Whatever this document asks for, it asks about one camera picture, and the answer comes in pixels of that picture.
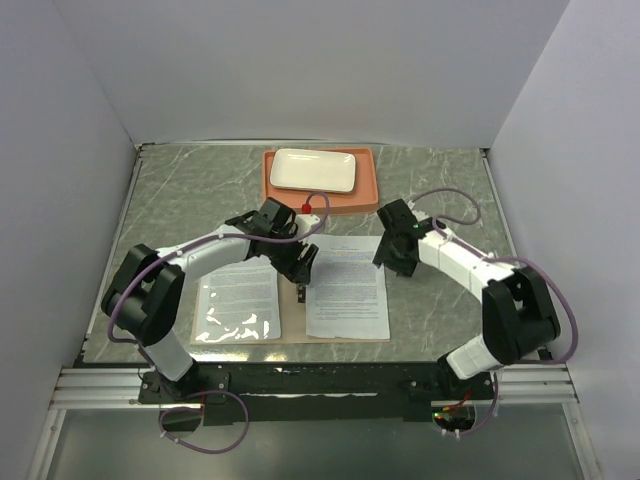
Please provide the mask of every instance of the paper sheet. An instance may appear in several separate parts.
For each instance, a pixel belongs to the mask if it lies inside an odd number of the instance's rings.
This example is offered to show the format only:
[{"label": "paper sheet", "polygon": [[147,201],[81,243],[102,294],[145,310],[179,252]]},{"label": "paper sheet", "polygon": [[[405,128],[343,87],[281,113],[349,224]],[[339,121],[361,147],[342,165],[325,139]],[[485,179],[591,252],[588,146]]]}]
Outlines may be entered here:
[{"label": "paper sheet", "polygon": [[280,337],[278,272],[266,257],[228,265],[200,280],[193,343]]},{"label": "paper sheet", "polygon": [[388,339],[384,268],[371,263],[380,237],[314,235],[320,251],[307,287],[307,335]]}]

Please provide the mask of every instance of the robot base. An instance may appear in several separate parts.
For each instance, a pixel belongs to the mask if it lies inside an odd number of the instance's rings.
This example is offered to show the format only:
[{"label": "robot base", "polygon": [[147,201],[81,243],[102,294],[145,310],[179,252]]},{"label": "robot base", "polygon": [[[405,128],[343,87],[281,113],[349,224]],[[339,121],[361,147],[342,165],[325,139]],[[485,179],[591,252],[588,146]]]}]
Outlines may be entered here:
[{"label": "robot base", "polygon": [[[251,421],[402,418],[432,420],[431,402],[488,400],[493,387],[488,373],[466,381],[443,380],[435,362],[403,363],[203,363],[192,391],[230,391],[247,404]],[[180,400],[160,385],[160,376],[143,377],[139,402],[167,405],[204,401],[204,425],[229,425],[244,420],[237,402],[224,395]]]}]

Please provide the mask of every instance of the white rectangular plate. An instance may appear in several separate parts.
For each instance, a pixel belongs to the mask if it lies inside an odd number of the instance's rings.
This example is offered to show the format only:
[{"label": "white rectangular plate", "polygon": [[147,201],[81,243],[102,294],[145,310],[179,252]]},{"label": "white rectangular plate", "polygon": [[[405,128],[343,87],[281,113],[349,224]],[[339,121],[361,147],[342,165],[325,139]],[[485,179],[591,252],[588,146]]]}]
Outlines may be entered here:
[{"label": "white rectangular plate", "polygon": [[349,193],[356,182],[351,153],[281,148],[273,158],[269,181],[274,187]]}]

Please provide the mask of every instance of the white enclosure wall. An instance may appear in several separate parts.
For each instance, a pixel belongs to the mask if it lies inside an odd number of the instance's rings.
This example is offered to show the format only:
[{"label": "white enclosure wall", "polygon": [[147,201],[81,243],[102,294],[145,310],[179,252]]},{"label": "white enclosure wall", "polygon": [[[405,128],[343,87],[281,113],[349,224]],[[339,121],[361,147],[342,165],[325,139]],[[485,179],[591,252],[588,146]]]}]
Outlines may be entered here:
[{"label": "white enclosure wall", "polygon": [[0,2],[0,477],[87,328],[134,148],[49,0]]},{"label": "white enclosure wall", "polygon": [[567,0],[53,0],[135,142],[490,146]]},{"label": "white enclosure wall", "polygon": [[570,372],[615,479],[640,478],[639,114],[640,3],[572,0],[490,154],[516,245],[576,310]]}]

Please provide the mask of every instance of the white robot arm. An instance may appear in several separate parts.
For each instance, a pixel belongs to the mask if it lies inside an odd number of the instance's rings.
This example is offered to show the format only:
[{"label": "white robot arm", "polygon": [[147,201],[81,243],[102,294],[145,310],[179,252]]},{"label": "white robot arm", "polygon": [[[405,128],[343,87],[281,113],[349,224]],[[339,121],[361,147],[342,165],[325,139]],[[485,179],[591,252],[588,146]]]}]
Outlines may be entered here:
[{"label": "white robot arm", "polygon": [[462,240],[453,241],[453,231],[440,222],[434,228],[432,218],[418,220],[403,200],[382,207],[378,216],[385,233],[374,264],[411,276],[424,263],[482,303],[482,333],[438,360],[448,373],[469,379],[513,364],[560,335],[547,286],[531,268],[496,263]]},{"label": "white robot arm", "polygon": [[[187,372],[197,368],[173,331],[183,285],[225,265],[260,255],[267,256],[289,281],[307,285],[318,248],[302,241],[282,240],[300,237],[319,223],[316,215],[296,215],[291,208],[268,198],[259,211],[227,220],[225,225],[198,239],[157,250],[137,245],[116,272],[101,308],[111,315],[133,279],[153,262],[167,257],[145,277],[148,286],[137,286],[124,300],[115,324],[133,335],[167,380],[179,382]],[[210,240],[216,236],[220,239]]]}]

